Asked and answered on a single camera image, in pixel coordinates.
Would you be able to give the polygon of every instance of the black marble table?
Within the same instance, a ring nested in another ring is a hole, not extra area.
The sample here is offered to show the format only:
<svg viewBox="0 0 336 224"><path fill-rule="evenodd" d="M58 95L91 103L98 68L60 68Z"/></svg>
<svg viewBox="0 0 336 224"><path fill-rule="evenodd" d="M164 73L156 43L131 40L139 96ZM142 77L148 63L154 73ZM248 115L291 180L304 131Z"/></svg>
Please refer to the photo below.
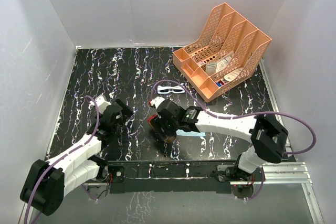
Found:
<svg viewBox="0 0 336 224"><path fill-rule="evenodd" d="M104 94L108 100L119 98L134 110L134 116L100 155L108 161L162 161L236 159L249 143L234 137L207 133L203 136L177 136L173 144L162 143L147 123L155 113L148 106L150 92L158 80L184 83L204 103L173 65L178 48L118 48L78 50L71 73L57 130L50 153L54 157L80 140L94 119L85 95ZM194 105L186 93L161 95L184 108ZM272 110L266 85L258 68L249 80L206 104L215 112L241 115Z"/></svg>

